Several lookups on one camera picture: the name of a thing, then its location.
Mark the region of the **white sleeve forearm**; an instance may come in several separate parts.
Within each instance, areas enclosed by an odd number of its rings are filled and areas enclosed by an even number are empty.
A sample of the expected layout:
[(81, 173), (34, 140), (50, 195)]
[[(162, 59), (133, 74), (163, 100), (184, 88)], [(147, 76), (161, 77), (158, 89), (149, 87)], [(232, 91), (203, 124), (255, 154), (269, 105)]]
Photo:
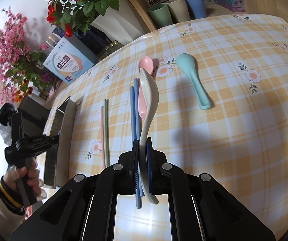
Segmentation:
[(9, 240), (11, 234), (23, 223), (25, 209), (16, 183), (5, 175), (0, 179), (0, 235)]

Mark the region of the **left hand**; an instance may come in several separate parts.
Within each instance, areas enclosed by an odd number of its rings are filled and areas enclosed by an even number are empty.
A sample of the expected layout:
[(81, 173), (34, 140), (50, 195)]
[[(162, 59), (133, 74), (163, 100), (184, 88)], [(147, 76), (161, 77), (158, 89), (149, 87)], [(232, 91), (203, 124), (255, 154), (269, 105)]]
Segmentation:
[(30, 168), (27, 167), (16, 168), (12, 167), (3, 176), (3, 181), (7, 188), (13, 190), (16, 194), (19, 193), (17, 189), (17, 182), (24, 176), (28, 176), (27, 184), (33, 190), (36, 195), (37, 201), (41, 201), (47, 198), (47, 193), (42, 188), (44, 186), (43, 180), (39, 178), (39, 169), (37, 169), (37, 160), (32, 158)]

